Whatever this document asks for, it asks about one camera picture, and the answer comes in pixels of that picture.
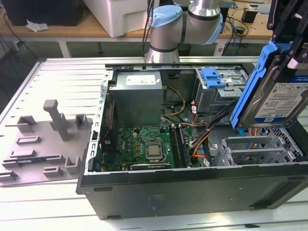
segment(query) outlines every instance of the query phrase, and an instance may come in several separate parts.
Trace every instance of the computer case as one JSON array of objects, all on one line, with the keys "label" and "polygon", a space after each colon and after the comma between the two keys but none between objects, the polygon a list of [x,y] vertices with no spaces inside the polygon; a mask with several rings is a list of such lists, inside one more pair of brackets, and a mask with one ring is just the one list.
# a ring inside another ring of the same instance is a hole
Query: computer case
[{"label": "computer case", "polygon": [[82,17],[82,0],[2,0],[14,26],[33,23],[77,26]]}]

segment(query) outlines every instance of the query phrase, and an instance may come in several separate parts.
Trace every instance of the white cable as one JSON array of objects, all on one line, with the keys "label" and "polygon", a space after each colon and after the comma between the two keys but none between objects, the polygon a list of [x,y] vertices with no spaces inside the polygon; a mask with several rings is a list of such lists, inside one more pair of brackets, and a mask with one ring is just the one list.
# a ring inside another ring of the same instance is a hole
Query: white cable
[{"label": "white cable", "polygon": [[20,58],[20,61],[22,62],[23,61],[23,55],[24,55],[24,53],[25,53],[25,51],[26,51],[26,46],[25,46],[25,49],[24,49],[24,52],[22,53],[22,55],[21,55],[21,58]]}]

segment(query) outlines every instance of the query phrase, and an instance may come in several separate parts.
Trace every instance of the blue clip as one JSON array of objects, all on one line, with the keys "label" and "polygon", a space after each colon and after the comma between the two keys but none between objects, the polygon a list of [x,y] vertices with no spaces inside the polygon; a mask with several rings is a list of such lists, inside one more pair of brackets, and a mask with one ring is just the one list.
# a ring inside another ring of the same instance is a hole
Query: blue clip
[{"label": "blue clip", "polygon": [[250,95],[254,92],[255,87],[257,86],[260,79],[263,79],[266,75],[266,62],[269,58],[269,55],[274,53],[275,51],[279,51],[280,53],[286,52],[290,49],[291,44],[288,43],[281,43],[275,44],[272,40],[269,41],[270,43],[263,47],[262,52],[259,56],[258,63],[249,78],[247,85],[237,102],[237,105],[234,108],[230,116],[230,121],[233,128],[236,128],[239,121],[240,121],[240,114],[245,109],[246,104],[249,103]]},{"label": "blue clip", "polygon": [[220,74],[215,68],[202,68],[202,77],[206,82],[207,88],[225,88],[226,84],[221,81]]}]

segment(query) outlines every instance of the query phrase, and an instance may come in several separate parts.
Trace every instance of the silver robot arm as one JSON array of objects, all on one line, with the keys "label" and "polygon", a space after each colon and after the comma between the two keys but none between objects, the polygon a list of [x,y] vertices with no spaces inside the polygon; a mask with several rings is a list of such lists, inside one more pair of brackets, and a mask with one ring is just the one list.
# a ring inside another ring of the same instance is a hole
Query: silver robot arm
[{"label": "silver robot arm", "polygon": [[222,28],[218,0],[195,0],[182,12],[181,7],[167,5],[153,12],[151,45],[147,63],[178,63],[178,44],[211,44]]}]

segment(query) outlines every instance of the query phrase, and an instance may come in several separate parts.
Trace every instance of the hard drive label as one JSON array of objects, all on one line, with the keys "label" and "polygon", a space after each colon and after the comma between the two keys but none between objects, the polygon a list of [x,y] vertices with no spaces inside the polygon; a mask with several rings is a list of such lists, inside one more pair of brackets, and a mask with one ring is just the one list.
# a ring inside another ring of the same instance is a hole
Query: hard drive label
[{"label": "hard drive label", "polygon": [[304,83],[276,83],[255,116],[257,122],[278,122],[288,117],[308,91]]}]

